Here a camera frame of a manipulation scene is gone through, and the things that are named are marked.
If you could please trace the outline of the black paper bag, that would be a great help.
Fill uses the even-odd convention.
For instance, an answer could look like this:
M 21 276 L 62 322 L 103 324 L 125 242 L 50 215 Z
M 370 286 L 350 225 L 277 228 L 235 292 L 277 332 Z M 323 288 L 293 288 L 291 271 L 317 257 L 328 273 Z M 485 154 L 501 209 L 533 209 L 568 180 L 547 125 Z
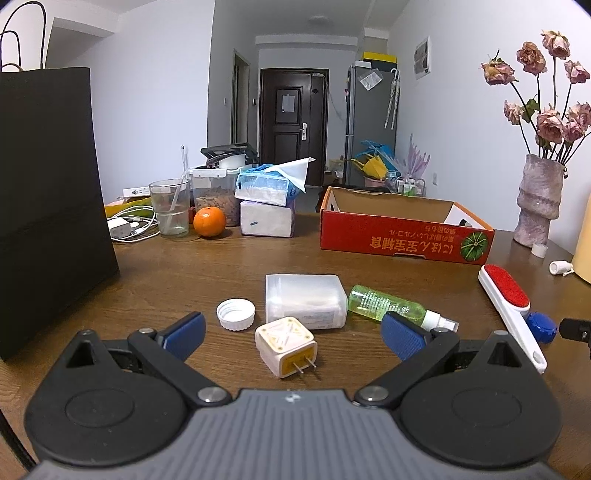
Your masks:
M 2 74 L 2 359 L 117 271 L 99 180 L 89 69 Z

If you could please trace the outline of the clear drinking glass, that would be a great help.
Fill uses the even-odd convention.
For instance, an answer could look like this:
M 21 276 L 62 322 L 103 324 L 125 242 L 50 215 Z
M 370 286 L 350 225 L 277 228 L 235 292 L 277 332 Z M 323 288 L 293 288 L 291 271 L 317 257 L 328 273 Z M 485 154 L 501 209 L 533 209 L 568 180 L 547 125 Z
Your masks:
M 187 178 L 172 178 L 148 185 L 150 201 L 161 236 L 183 237 L 188 234 L 190 183 Z

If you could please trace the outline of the white tape roll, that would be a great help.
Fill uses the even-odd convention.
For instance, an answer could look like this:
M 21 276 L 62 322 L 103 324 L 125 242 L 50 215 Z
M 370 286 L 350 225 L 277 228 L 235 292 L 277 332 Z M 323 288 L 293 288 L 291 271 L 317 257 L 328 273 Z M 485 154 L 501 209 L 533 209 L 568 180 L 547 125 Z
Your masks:
M 548 252 L 548 246 L 542 243 L 534 243 L 531 247 L 531 254 L 537 258 L 544 259 Z

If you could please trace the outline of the white purple tissue pack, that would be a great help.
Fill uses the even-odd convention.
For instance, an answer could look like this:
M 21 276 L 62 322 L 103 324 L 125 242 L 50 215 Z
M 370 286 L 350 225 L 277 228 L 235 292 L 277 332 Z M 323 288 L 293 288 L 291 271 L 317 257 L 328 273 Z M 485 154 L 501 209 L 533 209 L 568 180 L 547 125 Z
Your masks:
M 240 204 L 242 235 L 290 238 L 294 236 L 295 224 L 294 202 L 276 206 L 245 200 Z

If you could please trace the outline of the white bottle cap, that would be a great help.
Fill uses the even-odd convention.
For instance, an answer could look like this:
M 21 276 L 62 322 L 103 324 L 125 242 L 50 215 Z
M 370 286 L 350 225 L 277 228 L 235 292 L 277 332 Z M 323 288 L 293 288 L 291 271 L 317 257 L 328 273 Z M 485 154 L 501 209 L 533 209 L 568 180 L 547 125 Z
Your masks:
M 242 298 L 227 299 L 216 307 L 216 316 L 223 329 L 239 332 L 252 326 L 256 306 Z

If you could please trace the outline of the blue ridged cap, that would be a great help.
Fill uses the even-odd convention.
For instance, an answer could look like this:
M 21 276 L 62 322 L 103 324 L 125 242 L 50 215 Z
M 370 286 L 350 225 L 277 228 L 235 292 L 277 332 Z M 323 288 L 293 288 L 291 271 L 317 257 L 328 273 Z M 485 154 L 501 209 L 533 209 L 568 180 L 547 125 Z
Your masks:
M 537 342 L 550 344 L 555 339 L 558 327 L 549 316 L 541 312 L 530 312 L 525 320 Z

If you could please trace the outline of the red white lint brush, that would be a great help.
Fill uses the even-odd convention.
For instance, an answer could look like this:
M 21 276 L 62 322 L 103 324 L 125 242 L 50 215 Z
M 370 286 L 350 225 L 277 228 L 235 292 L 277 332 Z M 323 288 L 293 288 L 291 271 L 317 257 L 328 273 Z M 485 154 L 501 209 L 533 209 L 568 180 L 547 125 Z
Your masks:
M 536 370 L 544 374 L 548 367 L 547 360 L 525 320 L 530 313 L 530 300 L 525 291 L 504 268 L 497 265 L 483 265 L 478 273 L 478 280 L 507 331 Z

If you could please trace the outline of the pink textured vase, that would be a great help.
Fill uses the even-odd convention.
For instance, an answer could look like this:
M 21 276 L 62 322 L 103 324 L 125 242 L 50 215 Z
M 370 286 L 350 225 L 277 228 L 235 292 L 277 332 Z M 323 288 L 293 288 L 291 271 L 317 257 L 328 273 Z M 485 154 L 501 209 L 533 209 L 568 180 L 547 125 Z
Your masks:
M 565 168 L 554 160 L 528 154 L 519 186 L 520 208 L 514 240 L 528 248 L 545 245 L 550 223 L 559 217 Z

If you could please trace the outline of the clear food container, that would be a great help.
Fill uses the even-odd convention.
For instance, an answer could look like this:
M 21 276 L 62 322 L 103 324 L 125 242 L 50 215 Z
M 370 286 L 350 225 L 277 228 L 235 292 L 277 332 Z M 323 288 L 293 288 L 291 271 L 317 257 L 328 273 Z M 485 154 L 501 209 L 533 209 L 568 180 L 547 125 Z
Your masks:
M 238 226 L 240 200 L 235 197 L 235 187 L 239 172 L 239 169 L 192 169 L 191 189 L 195 209 L 216 207 L 223 212 L 226 226 Z

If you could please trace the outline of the yellow box on fridge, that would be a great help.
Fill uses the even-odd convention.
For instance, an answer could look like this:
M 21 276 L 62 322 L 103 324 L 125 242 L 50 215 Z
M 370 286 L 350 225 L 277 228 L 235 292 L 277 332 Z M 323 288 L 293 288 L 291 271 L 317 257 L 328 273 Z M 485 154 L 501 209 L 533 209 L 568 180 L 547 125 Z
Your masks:
M 397 64 L 398 58 L 394 55 L 377 53 L 377 52 L 363 52 L 362 59 L 370 62 L 382 62 L 388 64 Z

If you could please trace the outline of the black headset on container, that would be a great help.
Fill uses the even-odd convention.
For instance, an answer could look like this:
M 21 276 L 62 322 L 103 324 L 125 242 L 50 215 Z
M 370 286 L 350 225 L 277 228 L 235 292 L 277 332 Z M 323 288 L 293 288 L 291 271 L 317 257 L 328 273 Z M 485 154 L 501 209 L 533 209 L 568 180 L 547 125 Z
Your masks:
M 235 169 L 235 165 L 229 161 L 231 157 L 238 157 L 242 165 L 256 165 L 259 162 L 259 155 L 249 142 L 204 147 L 200 153 L 206 158 L 207 168 Z

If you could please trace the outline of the green spray bottle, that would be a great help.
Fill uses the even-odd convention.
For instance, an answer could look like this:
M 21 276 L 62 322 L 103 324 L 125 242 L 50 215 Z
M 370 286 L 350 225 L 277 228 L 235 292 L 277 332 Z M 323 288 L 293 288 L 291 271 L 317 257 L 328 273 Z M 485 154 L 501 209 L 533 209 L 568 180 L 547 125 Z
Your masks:
M 428 310 L 418 302 L 389 295 L 362 285 L 353 287 L 349 294 L 348 309 L 355 314 L 378 322 L 381 322 L 388 312 L 394 312 L 426 331 L 435 328 L 445 328 L 454 332 L 459 330 L 458 322 Z

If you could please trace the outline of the blue tissue pack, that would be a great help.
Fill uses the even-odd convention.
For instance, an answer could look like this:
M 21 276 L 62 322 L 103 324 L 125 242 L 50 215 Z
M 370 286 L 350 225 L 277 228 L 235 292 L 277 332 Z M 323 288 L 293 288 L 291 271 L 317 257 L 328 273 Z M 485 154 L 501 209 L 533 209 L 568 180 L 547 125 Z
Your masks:
M 238 174 L 235 198 L 286 207 L 305 192 L 308 164 L 315 158 L 307 157 L 281 164 L 263 164 Z

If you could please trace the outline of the yellow thermos jug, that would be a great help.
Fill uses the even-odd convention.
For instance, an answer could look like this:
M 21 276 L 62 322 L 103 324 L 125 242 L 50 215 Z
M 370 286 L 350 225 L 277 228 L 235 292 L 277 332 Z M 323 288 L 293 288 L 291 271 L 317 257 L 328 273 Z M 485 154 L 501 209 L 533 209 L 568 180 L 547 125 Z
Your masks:
M 572 259 L 574 273 L 591 283 L 591 196 L 588 198 L 575 254 Z

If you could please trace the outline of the orange fruit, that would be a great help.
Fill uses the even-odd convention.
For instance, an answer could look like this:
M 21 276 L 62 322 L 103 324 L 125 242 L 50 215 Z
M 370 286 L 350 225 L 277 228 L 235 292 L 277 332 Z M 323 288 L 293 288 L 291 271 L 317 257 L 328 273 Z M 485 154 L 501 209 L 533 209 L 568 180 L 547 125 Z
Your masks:
M 214 238 L 221 235 L 226 228 L 226 218 L 218 207 L 204 207 L 193 217 L 193 229 L 199 237 Z

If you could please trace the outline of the white charger plug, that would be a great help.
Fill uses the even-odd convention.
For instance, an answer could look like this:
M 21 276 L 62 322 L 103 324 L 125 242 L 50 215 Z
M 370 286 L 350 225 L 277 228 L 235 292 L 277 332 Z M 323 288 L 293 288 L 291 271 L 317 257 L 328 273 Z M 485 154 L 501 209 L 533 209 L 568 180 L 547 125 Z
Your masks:
M 314 334 L 297 318 L 283 317 L 266 323 L 254 332 L 260 358 L 280 379 L 317 368 L 318 343 Z

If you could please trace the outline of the red cardboard box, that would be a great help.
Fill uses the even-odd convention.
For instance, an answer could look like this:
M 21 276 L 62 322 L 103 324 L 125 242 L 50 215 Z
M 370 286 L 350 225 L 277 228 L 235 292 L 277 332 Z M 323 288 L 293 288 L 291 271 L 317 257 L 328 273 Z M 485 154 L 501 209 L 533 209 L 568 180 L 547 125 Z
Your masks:
M 329 187 L 321 247 L 483 265 L 495 230 L 457 202 Z

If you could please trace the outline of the grey refrigerator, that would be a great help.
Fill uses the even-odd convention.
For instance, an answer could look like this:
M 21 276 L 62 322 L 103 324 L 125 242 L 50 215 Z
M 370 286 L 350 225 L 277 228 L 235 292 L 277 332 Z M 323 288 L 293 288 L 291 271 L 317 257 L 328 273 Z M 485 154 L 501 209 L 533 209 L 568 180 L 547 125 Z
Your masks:
M 400 72 L 397 64 L 384 68 L 349 67 L 346 84 L 344 183 L 363 186 L 362 171 L 352 160 L 362 160 L 374 144 L 396 148 Z

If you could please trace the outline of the dried pink roses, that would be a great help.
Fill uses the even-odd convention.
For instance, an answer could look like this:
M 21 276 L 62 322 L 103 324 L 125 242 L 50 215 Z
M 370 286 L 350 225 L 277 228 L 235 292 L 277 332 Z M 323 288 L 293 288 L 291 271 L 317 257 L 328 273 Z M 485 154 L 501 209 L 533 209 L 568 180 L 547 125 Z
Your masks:
M 506 121 L 520 129 L 526 151 L 567 166 L 590 137 L 590 103 L 574 101 L 576 86 L 590 84 L 590 70 L 571 55 L 569 39 L 544 30 L 541 43 L 526 41 L 516 51 L 517 67 L 495 54 L 480 65 L 491 87 L 508 86 L 514 101 L 506 101 Z

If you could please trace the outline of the blue yellow bags pile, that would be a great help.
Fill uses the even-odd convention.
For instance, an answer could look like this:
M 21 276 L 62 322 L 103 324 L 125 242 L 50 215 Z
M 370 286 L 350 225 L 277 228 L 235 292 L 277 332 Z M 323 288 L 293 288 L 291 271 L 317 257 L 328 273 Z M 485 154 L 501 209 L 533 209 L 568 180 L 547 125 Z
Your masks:
M 363 150 L 353 156 L 351 163 L 356 166 L 363 175 L 373 179 L 384 181 L 390 175 L 400 176 L 400 171 L 394 166 L 394 151 L 386 144 L 363 140 Z

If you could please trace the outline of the dark entrance door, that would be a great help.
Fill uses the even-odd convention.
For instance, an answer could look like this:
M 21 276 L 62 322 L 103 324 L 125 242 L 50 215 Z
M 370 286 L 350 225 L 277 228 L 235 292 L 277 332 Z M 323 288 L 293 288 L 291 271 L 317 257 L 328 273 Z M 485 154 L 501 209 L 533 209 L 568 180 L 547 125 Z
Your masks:
M 305 183 L 320 186 L 327 159 L 328 113 L 325 69 L 260 71 L 260 161 L 281 164 L 311 157 Z

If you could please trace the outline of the white translucent plastic box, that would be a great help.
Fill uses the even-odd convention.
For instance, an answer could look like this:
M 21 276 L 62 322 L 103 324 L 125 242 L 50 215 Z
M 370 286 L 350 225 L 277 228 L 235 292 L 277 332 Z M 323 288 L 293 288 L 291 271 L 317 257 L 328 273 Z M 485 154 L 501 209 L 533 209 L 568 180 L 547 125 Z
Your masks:
M 308 330 L 346 325 L 348 296 L 337 275 L 267 274 L 266 323 L 294 317 Z

